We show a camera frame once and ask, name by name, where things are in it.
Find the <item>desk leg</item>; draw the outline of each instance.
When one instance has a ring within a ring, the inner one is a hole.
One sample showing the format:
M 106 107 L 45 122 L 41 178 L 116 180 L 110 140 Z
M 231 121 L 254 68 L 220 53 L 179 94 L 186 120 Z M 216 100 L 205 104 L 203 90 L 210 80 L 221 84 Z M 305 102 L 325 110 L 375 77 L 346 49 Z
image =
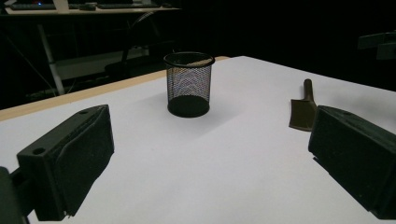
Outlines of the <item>desk leg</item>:
M 50 44 L 47 40 L 46 34 L 44 33 L 43 25 L 37 25 L 38 32 L 41 36 L 41 41 L 43 42 L 44 50 L 46 51 L 47 58 L 49 61 L 49 69 L 52 73 L 53 80 L 55 81 L 56 89 L 60 95 L 64 94 L 64 84 L 62 83 L 61 77 L 58 74 L 58 70 L 56 69 L 56 63 L 53 60 L 52 52 L 50 51 Z

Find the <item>shovel blade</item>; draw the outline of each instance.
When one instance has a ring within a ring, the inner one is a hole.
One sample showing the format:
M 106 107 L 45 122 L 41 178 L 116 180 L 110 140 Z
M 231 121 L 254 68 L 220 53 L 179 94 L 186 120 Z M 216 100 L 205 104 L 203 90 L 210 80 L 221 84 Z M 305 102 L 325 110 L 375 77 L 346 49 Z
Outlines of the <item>shovel blade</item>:
M 314 125 L 317 105 L 308 100 L 291 100 L 291 116 L 289 127 L 311 132 Z

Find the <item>spatula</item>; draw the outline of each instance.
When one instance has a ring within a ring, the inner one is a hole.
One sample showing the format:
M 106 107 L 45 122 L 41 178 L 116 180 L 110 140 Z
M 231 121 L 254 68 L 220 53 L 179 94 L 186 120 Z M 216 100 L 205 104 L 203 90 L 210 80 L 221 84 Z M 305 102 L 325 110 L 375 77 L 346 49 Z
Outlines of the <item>spatula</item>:
M 301 131 L 311 132 L 314 124 L 317 105 L 314 101 L 312 80 L 304 81 L 304 99 L 291 100 L 291 116 L 289 127 Z

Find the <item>shovel handle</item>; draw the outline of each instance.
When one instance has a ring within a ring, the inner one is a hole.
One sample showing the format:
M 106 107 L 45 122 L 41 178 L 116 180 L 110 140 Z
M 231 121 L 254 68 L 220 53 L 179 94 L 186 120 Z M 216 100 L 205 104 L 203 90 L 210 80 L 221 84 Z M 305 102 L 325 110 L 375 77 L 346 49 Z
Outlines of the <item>shovel handle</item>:
M 314 91 L 312 88 L 312 80 L 309 78 L 304 80 L 304 100 L 314 101 Z

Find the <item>pencil holder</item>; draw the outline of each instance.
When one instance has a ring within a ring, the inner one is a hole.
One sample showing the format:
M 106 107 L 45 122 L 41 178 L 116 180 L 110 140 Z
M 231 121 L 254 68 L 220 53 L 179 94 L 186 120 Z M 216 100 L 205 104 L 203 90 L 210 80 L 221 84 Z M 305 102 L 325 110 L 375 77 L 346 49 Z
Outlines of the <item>pencil holder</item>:
M 209 111 L 210 80 L 215 59 L 201 52 L 177 52 L 163 58 L 166 64 L 168 110 L 182 118 Z

